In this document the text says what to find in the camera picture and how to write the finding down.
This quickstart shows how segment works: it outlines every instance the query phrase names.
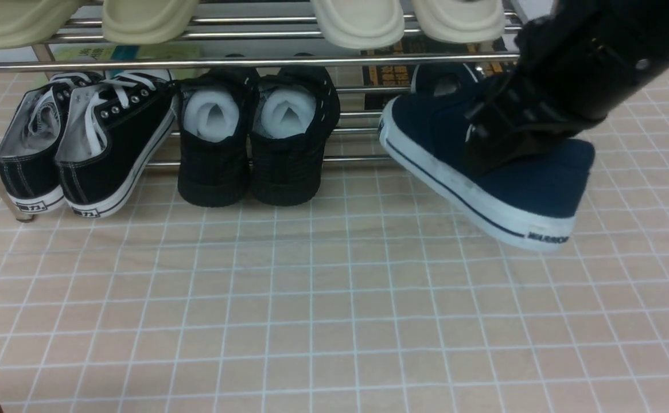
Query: shoe rack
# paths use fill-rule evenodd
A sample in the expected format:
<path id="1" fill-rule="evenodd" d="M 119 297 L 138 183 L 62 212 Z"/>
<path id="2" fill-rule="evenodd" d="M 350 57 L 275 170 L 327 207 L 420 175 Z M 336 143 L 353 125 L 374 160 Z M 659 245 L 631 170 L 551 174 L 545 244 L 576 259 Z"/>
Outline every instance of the shoe rack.
<path id="1" fill-rule="evenodd" d="M 201 3 L 231 3 L 235 0 L 201 0 Z M 98 7 L 102 2 L 93 0 L 85 7 Z M 505 16 L 510 20 L 505 32 L 515 34 L 521 27 L 521 16 L 515 10 L 507 9 Z M 421 30 L 415 27 L 416 16 L 413 13 L 405 15 L 407 28 L 406 36 L 421 34 Z M 316 24 L 313 15 L 287 15 L 276 17 L 195 17 L 190 21 L 194 31 L 185 32 L 178 40 L 300 40 L 300 39 L 322 39 L 322 34 L 317 29 L 311 29 Z M 285 25 L 306 26 L 305 29 L 277 29 Z M 256 68 L 277 68 L 285 65 L 318 65 L 327 67 L 343 66 L 370 66 L 370 65 L 419 65 L 424 63 L 444 62 L 511 62 L 518 58 L 518 54 L 512 52 L 484 52 L 480 54 L 404 54 L 391 56 L 350 56 L 350 57 L 287 57 L 287 58 L 201 58 L 195 60 L 143 60 L 143 61 L 93 61 L 93 62 L 57 62 L 49 45 L 56 44 L 103 44 L 107 42 L 99 32 L 81 32 L 83 29 L 99 29 L 102 22 L 99 18 L 73 18 L 67 21 L 59 33 L 53 35 L 43 44 L 32 46 L 38 62 L 0 63 L 0 73 L 54 73 L 62 71 L 106 71 L 125 70 L 134 68 L 146 69 L 180 69 L 180 68 L 211 68 L 213 66 L 253 66 Z M 225 27 L 236 26 L 235 30 L 225 30 Z M 408 92 L 408 87 L 368 87 L 353 86 L 339 87 L 340 94 L 367 94 L 374 92 Z M 357 111 L 343 112 L 342 119 L 373 119 L 380 116 L 380 111 Z M 338 127 L 333 134 L 337 135 L 367 135 L 377 134 L 377 128 L 373 127 Z M 179 133 L 172 133 L 172 139 L 178 139 Z M 373 165 L 389 162 L 391 159 L 386 155 L 361 155 L 361 156 L 330 156 L 325 157 L 325 165 Z M 148 164 L 151 169 L 174 169 L 179 167 L 179 159 L 156 160 Z M 0 178 L 0 197 L 4 199 L 9 210 L 20 222 L 31 222 L 33 215 L 27 214 L 10 202 Z"/>

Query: beige floor tile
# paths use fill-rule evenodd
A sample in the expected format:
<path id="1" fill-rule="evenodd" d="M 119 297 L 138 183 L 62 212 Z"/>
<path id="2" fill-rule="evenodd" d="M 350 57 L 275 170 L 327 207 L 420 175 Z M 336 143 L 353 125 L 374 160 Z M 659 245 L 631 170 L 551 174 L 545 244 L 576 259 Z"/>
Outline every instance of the beige floor tile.
<path id="1" fill-rule="evenodd" d="M 360 68 L 332 70 L 361 84 Z M 0 138 L 35 75 L 0 75 Z M 343 108 L 363 109 L 346 96 Z M 376 119 L 345 120 L 375 127 Z M 0 206 L 6 411 L 669 411 L 669 74 L 585 138 L 556 254 L 501 246 L 397 168 L 327 168 L 305 206 Z M 177 157 L 169 141 L 158 158 Z M 328 154 L 380 154 L 371 134 Z"/>

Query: slipper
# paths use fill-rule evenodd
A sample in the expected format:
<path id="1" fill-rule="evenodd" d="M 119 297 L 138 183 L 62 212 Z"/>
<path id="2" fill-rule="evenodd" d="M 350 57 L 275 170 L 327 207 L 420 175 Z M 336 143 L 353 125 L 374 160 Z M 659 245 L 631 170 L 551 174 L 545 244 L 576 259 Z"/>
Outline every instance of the slipper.
<path id="1" fill-rule="evenodd" d="M 378 49 L 403 37 L 398 0 L 312 0 L 324 39 L 346 49 Z"/>
<path id="2" fill-rule="evenodd" d="M 179 37 L 199 0 L 105 0 L 103 37 L 117 44 L 162 44 Z"/>
<path id="3" fill-rule="evenodd" d="M 500 0 L 413 0 L 419 26 L 427 36 L 452 44 L 495 40 L 505 31 Z"/>
<path id="4" fill-rule="evenodd" d="M 83 3 L 85 0 L 0 0 L 0 49 L 43 42 Z"/>

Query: shoe heel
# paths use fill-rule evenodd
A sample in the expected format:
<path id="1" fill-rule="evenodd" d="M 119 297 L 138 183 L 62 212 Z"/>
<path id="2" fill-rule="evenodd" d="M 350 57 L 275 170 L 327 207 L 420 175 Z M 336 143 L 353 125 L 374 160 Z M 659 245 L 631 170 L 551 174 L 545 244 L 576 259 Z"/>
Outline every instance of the shoe heel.
<path id="1" fill-rule="evenodd" d="M 253 180 L 251 192 L 258 201 L 275 207 L 293 207 L 311 201 L 321 185 L 321 172 L 313 174 L 305 181 L 291 185 L 277 185 Z"/>

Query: black shoe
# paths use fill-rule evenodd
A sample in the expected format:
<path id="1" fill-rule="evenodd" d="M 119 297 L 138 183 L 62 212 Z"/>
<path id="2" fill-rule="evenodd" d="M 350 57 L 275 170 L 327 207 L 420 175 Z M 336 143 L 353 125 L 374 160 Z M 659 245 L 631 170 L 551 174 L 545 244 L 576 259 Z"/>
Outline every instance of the black shoe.
<path id="1" fill-rule="evenodd" d="M 259 82 L 250 139 L 255 198 L 293 206 L 316 195 L 324 144 L 340 121 L 340 99 L 326 68 L 287 66 Z"/>
<path id="2" fill-rule="evenodd" d="M 99 73 L 60 73 L 28 91 L 0 145 L 0 174 L 18 209 L 39 214 L 64 204 L 54 166 L 73 89 L 101 81 Z"/>
<path id="3" fill-rule="evenodd" d="M 214 68 L 180 81 L 179 194 L 199 207 L 226 207 L 250 186 L 246 139 L 258 105 L 255 68 Z"/>
<path id="4" fill-rule="evenodd" d="M 118 211 L 174 120 L 169 71 L 126 71 L 72 95 L 57 150 L 64 196 L 76 215 Z"/>

